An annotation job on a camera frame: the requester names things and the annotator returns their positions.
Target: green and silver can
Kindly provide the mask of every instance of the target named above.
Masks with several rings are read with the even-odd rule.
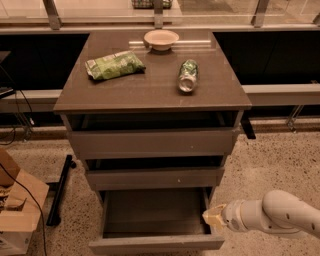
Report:
[[[198,84],[198,64],[195,60],[186,60],[179,71],[178,86],[183,92],[192,92]]]

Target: white bowl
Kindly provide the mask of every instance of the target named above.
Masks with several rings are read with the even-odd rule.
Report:
[[[170,30],[157,29],[145,34],[144,40],[157,51],[167,51],[179,40],[179,35]]]

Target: dresser top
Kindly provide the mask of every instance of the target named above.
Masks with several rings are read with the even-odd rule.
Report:
[[[154,54],[143,44],[147,31],[95,31],[75,64],[54,107],[56,113],[125,113],[198,110],[246,110],[251,102],[209,30],[175,32],[179,41],[168,54]],[[89,78],[85,62],[132,50],[144,73],[104,81]],[[178,89],[181,64],[199,66],[198,86],[186,95]]]

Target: speckled floor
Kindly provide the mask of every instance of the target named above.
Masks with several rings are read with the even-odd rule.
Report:
[[[293,134],[278,121],[253,121],[257,139],[238,137],[226,170],[216,189],[212,205],[235,199],[260,199],[272,189],[297,195],[320,209],[320,119],[298,120],[298,133]],[[16,162],[45,182],[57,181],[67,154],[73,154],[62,127],[35,130],[28,142],[17,137],[4,146]],[[84,169],[70,170],[61,206],[62,221],[57,227],[46,227],[49,256],[90,256],[89,241],[100,232],[102,207],[86,182]],[[47,218],[52,197],[48,196],[44,214]],[[34,232],[28,256],[43,255],[42,233]],[[234,255],[319,255],[319,240],[308,235],[289,240],[259,231],[234,233],[224,229],[225,238],[218,251],[192,251],[152,254],[163,256],[234,256]]]

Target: white robotic arm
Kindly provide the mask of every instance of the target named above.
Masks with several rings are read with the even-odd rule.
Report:
[[[320,238],[320,211],[281,190],[268,192],[262,200],[236,200],[203,213],[207,224],[227,226],[236,232],[260,230],[286,238],[307,233]]]

